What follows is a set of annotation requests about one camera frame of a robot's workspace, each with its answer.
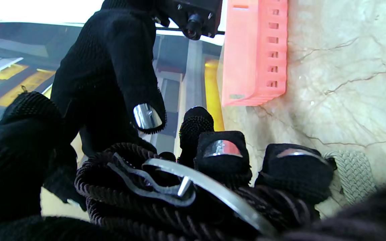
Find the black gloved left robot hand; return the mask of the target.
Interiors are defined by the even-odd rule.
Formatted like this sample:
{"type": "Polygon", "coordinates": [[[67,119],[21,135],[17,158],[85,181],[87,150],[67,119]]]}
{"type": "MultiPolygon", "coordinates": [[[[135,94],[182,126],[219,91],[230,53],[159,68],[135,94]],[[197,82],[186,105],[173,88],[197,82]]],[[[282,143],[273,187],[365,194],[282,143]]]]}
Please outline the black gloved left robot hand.
{"type": "Polygon", "coordinates": [[[251,187],[243,133],[184,117],[179,163],[116,143],[77,171],[56,105],[22,93],[0,121],[0,241],[386,241],[386,187],[321,220],[334,167],[318,151],[270,144],[251,187]]]}

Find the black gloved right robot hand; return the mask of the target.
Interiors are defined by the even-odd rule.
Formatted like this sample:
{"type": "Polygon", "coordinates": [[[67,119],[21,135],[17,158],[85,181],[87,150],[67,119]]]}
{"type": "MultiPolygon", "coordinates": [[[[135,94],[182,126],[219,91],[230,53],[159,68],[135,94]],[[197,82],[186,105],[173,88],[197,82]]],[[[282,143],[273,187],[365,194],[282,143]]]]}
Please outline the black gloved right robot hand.
{"type": "Polygon", "coordinates": [[[51,100],[62,112],[68,145],[80,134],[91,157],[139,132],[165,128],[167,112],[153,68],[155,18],[163,0],[105,0],[61,60],[51,100]]]}

